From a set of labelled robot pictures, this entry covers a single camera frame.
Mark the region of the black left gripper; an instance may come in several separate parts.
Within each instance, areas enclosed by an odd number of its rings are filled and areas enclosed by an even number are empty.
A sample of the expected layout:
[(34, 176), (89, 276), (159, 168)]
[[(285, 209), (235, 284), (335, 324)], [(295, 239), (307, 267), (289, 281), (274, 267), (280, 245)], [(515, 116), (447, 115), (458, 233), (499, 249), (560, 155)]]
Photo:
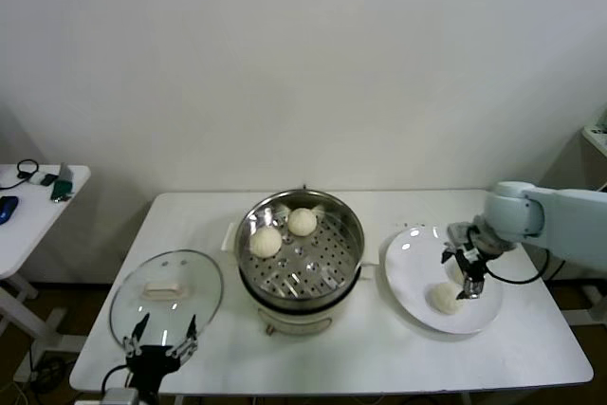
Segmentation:
[(196, 316), (193, 315), (188, 325), (183, 342), (171, 348), (170, 346), (143, 345), (140, 340), (149, 321), (150, 314), (146, 313), (136, 323), (129, 336), (122, 339), (126, 355), (126, 365), (132, 374), (129, 386), (146, 392), (158, 392), (162, 380), (181, 367), (181, 359), (189, 359), (197, 350)]

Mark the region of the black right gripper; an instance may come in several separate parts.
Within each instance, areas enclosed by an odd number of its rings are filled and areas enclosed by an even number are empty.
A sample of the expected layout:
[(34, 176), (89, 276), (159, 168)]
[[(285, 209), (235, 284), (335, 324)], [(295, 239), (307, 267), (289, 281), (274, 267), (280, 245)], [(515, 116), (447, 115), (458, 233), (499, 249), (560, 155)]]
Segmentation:
[(484, 289), (487, 262), (501, 255), (501, 240), (487, 233), (458, 233), (458, 247), (445, 245), (441, 254), (442, 261), (456, 258), (456, 263), (464, 274), (462, 290), (457, 300), (478, 299)]

